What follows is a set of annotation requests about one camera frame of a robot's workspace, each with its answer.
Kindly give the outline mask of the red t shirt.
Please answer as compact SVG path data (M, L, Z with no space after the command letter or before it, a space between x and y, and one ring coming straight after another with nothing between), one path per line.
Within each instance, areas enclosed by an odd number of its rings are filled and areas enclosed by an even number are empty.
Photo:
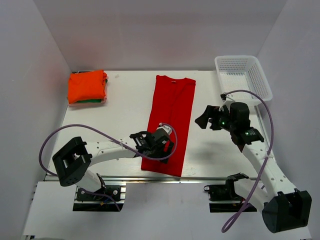
M174 177L182 176L195 89L196 81L193 79L156 76L147 131L155 131L160 123L169 124L175 130L170 139L176 150L167 163L143 158L142 170Z

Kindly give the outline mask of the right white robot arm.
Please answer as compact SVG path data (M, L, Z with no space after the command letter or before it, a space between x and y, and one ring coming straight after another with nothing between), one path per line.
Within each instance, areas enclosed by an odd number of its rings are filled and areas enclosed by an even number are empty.
M306 227L312 204L310 194L298 190L267 154L265 140L251 126L249 116L249 107L243 102L223 107L208 105L195 123L201 129L228 131L232 142L257 172L264 189L253 189L254 181L244 173L236 173L228 176L224 185L207 185L204 190L210 193L212 201L248 201L261 213L265 226L272 233Z

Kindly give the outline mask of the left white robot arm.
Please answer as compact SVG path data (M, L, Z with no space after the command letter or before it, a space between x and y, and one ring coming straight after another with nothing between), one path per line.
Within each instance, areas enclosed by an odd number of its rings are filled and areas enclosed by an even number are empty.
M153 133L141 131L120 140L87 143L77 136L55 153L52 161L62 187L76 185L99 200L105 196L106 187L101 176L90 171L89 167L137 157L167 162L175 145L170 137L175 135L170 126L163 125Z

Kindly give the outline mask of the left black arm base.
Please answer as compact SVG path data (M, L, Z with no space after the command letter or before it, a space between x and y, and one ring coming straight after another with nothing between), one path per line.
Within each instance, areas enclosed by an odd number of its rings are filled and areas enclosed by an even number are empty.
M73 202L74 212L120 212L125 202L125 186L107 183L97 191L77 187Z

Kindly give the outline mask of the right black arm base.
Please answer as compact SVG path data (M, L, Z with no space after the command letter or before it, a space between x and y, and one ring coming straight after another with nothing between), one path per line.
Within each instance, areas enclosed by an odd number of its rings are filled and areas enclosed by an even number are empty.
M239 180L249 179L246 174L236 173L226 178L224 183L208 184L203 191L208 194L210 213L236 213L244 205L245 198L237 195L234 183Z

